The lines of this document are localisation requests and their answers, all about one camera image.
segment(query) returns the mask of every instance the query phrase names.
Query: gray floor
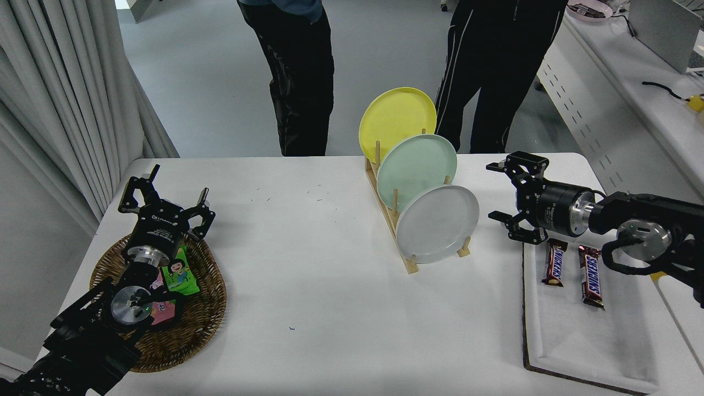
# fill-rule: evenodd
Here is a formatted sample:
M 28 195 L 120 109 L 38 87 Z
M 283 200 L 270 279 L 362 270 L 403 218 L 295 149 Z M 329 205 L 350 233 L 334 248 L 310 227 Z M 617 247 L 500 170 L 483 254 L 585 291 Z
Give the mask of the gray floor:
M 437 0 L 324 5 L 336 68 L 327 154 L 361 155 L 359 122 L 377 95 L 411 86 L 435 98 L 452 15 Z M 139 23 L 120 27 L 127 57 L 182 157 L 280 155 L 271 75 L 235 0 L 153 1 Z M 465 112 L 463 142 L 475 104 L 476 97 Z M 532 89 L 516 114 L 507 150 L 517 149 L 579 152 L 542 92 Z

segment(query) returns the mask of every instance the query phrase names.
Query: wicker basket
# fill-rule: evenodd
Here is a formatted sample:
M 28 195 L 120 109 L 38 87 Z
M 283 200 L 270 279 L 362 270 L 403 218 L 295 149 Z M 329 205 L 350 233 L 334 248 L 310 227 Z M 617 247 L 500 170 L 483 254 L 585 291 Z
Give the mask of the wicker basket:
M 125 269 L 120 253 L 128 238 L 129 235 L 117 241 L 103 254 L 91 275 L 90 287 L 107 277 L 119 279 Z M 187 236 L 184 243 L 189 267 L 201 291 L 184 298 L 180 323 L 168 330 L 147 332 L 141 338 L 137 348 L 142 351 L 142 358 L 131 371 L 155 373 L 190 359 L 210 341 L 225 315 L 227 290 L 208 245 Z

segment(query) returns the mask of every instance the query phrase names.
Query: green snack bag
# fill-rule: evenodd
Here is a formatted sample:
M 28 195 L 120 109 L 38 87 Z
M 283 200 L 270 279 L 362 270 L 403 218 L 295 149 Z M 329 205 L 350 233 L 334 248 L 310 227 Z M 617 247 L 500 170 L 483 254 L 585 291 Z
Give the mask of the green snack bag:
M 166 287 L 172 292 L 182 295 L 192 295 L 200 292 L 196 278 L 188 267 L 186 260 L 186 246 L 181 245 L 176 253 L 176 258 L 169 266 L 161 267 Z

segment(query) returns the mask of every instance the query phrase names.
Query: black trousers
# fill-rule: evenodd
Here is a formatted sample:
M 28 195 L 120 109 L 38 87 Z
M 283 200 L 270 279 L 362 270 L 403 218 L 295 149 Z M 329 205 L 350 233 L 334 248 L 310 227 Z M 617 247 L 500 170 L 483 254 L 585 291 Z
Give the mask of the black trousers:
M 310 24 L 275 5 L 239 3 L 271 69 L 269 84 L 284 156 L 324 156 L 334 62 L 325 10 Z
M 470 153 L 503 153 L 508 130 L 555 39 L 567 0 L 461 0 L 448 31 L 436 134 L 460 149 L 464 108 L 479 91 Z

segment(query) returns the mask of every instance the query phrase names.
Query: black cable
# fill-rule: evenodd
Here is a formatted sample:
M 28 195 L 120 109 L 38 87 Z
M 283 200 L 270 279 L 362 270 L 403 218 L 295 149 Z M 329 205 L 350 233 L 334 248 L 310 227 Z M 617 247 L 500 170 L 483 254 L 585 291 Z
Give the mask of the black cable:
M 628 27 L 628 33 L 631 34 L 631 37 L 635 37 L 636 30 L 633 28 L 633 26 L 631 26 L 631 21 L 629 21 L 625 15 L 614 15 L 611 18 L 617 18 L 617 17 L 623 17 L 626 20 L 626 26 Z
M 615 241 L 605 243 L 601 247 L 601 254 L 602 254 L 602 259 L 604 260 L 604 264 L 606 265 L 606 268 L 609 268 L 611 270 L 614 270 L 616 272 L 623 273 L 625 275 L 650 275 L 656 272 L 660 271 L 660 266 L 648 266 L 645 268 L 639 268 L 639 267 L 631 267 L 627 266 L 625 264 L 617 263 L 613 259 L 613 252 L 616 249 L 619 249 L 621 247 L 626 247 L 626 246 L 633 246 L 643 243 L 643 240 L 638 237 L 626 237 L 626 238 L 621 238 L 617 239 Z
M 663 88 L 665 91 L 668 91 L 673 97 L 678 98 L 679 100 L 684 100 L 684 101 L 689 101 L 689 98 L 684 99 L 683 97 L 679 96 L 678 94 L 675 94 L 670 87 L 667 85 L 662 85 L 658 82 L 652 82 L 652 81 L 643 81 L 641 82 L 643 85 L 652 85 L 655 87 Z

